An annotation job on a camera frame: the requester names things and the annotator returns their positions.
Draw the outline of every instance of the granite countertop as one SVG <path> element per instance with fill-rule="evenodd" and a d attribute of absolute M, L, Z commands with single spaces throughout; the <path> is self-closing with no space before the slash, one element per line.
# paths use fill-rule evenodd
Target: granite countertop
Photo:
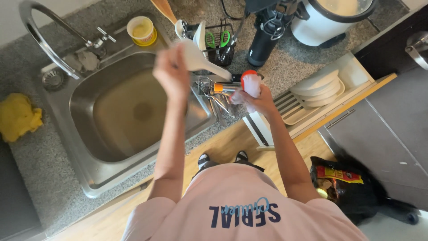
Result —
<path fill-rule="evenodd" d="M 220 18 L 224 17 L 219 1 L 213 3 L 193 0 L 170 1 L 170 3 L 176 17 L 184 19 L 188 23 L 206 20 L 207 26 L 216 25 L 220 23 Z M 96 16 L 104 16 L 103 14 L 115 4 L 119 3 L 114 0 L 102 0 L 88 9 L 96 18 Z M 143 6 L 138 0 L 127 0 L 120 4 L 121 9 L 117 11 L 130 12 L 131 9 L 134 11 L 140 9 L 154 13 L 167 29 L 170 38 L 176 38 L 171 23 L 160 15 L 148 0 Z M 242 1 L 225 0 L 225 4 L 230 15 L 242 15 Z M 248 17 L 238 38 L 233 63 L 228 68 L 231 73 L 242 73 L 247 69 L 254 69 L 246 60 L 247 51 L 256 32 L 253 27 L 254 20 L 254 15 Z M 238 21 L 230 22 L 234 29 L 238 27 Z M 256 70 L 265 76 L 264 84 L 271 89 L 272 95 L 277 97 L 294 84 L 343 56 L 377 33 L 378 31 L 370 22 L 364 20 L 350 29 L 346 39 L 337 46 L 330 49 L 320 49 L 300 44 L 288 30 L 285 36 L 280 39 L 266 64 Z M 10 88 L 12 91 L 22 92 L 30 96 L 35 105 L 43 108 L 43 104 L 35 91 L 33 80 L 29 76 L 22 76 L 19 81 L 13 82 L 13 86 Z M 226 117 L 229 126 L 246 115 L 246 109 L 243 106 L 236 106 L 235 111 L 237 118 Z M 155 163 L 153 162 L 98 198 L 90 199 L 85 196 L 75 177 L 59 134 L 48 113 L 44 113 L 43 121 L 44 126 L 34 133 L 23 136 L 18 142 L 12 143 L 10 146 L 48 236 L 52 236 L 86 216 L 151 175 L 154 171 Z M 188 140 L 186 151 L 189 152 L 223 129 L 225 127 L 221 127 L 218 123 L 214 124 Z"/>

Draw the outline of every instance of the scissors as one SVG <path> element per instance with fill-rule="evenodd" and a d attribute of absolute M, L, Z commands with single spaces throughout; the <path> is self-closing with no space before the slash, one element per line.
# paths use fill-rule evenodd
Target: scissors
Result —
<path fill-rule="evenodd" d="M 229 43 L 230 40 L 230 32 L 225 30 L 220 35 L 220 47 L 224 47 Z M 207 43 L 208 47 L 210 48 L 216 48 L 215 41 L 214 41 L 214 35 L 211 32 L 205 33 L 205 42 Z"/>

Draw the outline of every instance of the stack of plates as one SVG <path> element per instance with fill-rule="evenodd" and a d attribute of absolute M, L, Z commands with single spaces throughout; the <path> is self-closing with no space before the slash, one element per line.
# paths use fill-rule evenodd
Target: stack of plates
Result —
<path fill-rule="evenodd" d="M 345 91 L 345 85 L 337 76 L 338 73 L 337 66 L 331 64 L 296 84 L 290 91 L 308 107 L 328 105 Z"/>

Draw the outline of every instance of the faucet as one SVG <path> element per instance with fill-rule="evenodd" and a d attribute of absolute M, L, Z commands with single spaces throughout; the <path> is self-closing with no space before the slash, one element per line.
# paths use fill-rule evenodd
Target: faucet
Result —
<path fill-rule="evenodd" d="M 80 74 L 73 68 L 71 68 L 64 60 L 62 60 L 48 45 L 46 40 L 41 35 L 39 28 L 37 27 L 36 23 L 34 22 L 33 15 L 31 11 L 35 9 L 38 10 L 48 17 L 50 17 L 54 22 L 65 28 L 69 33 L 71 33 L 73 36 L 77 37 L 78 39 L 81 39 L 85 45 L 88 47 L 88 49 L 94 53 L 100 53 L 103 49 L 104 42 L 108 39 L 110 39 L 113 42 L 116 42 L 116 40 L 108 35 L 104 30 L 102 30 L 100 27 L 97 28 L 98 31 L 100 31 L 103 36 L 99 39 L 97 39 L 94 42 L 91 42 L 87 40 L 85 37 L 83 37 L 79 32 L 77 32 L 74 28 L 72 28 L 70 25 L 68 25 L 64 20 L 62 20 L 58 15 L 56 15 L 52 10 L 45 7 L 42 4 L 39 4 L 35 1 L 25 0 L 19 4 L 19 14 L 21 15 L 21 20 L 24 23 L 26 29 L 28 32 L 33 36 L 33 38 L 36 40 L 36 42 L 39 44 L 39 46 L 42 48 L 42 50 L 46 53 L 46 55 L 54 62 L 56 63 L 61 69 L 63 69 L 69 76 L 73 77 L 74 79 L 80 79 Z"/>

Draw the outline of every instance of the wooden floor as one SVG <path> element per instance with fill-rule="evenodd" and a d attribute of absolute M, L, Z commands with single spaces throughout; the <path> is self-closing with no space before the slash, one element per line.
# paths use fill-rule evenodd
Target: wooden floor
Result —
<path fill-rule="evenodd" d="M 245 150 L 249 156 L 250 162 L 265 169 L 265 174 L 268 175 L 279 191 L 286 196 L 284 185 L 282 184 L 278 165 L 276 163 L 275 152 L 256 150 L 259 145 L 252 136 L 251 132 L 245 125 L 243 120 L 240 120 L 233 126 L 218 133 L 213 138 L 207 140 L 190 155 L 185 158 L 184 167 L 184 185 L 183 192 L 187 189 L 192 177 L 198 171 L 197 160 L 203 153 L 207 153 L 211 160 L 219 163 L 229 163 L 235 160 L 236 154 L 240 150 Z M 318 156 L 326 160 L 334 160 L 333 153 L 320 137 L 318 132 L 314 132 L 304 140 L 296 144 L 308 168 L 311 166 L 310 157 Z M 117 241 L 120 240 L 126 221 L 131 211 L 138 204 L 147 200 L 151 190 L 151 184 L 148 187 L 132 198 L 116 204 L 113 210 L 110 208 L 105 213 L 98 213 L 96 220 L 82 220 L 65 231 L 48 239 L 49 241 Z"/>

